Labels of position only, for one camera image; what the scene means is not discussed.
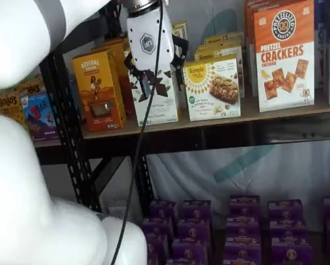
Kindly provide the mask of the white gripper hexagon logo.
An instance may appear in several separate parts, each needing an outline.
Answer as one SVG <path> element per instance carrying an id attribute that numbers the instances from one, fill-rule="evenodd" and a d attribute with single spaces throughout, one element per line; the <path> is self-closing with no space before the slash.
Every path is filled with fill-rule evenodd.
<path id="1" fill-rule="evenodd" d="M 124 65 L 134 103 L 150 99 L 153 85 L 142 70 L 154 71 L 156 58 L 159 58 L 159 67 L 170 65 L 174 90 L 181 91 L 189 41 L 172 35 L 173 28 L 167 11 L 152 10 L 137 17 L 128 17 L 126 24 L 131 52 L 124 52 Z"/>

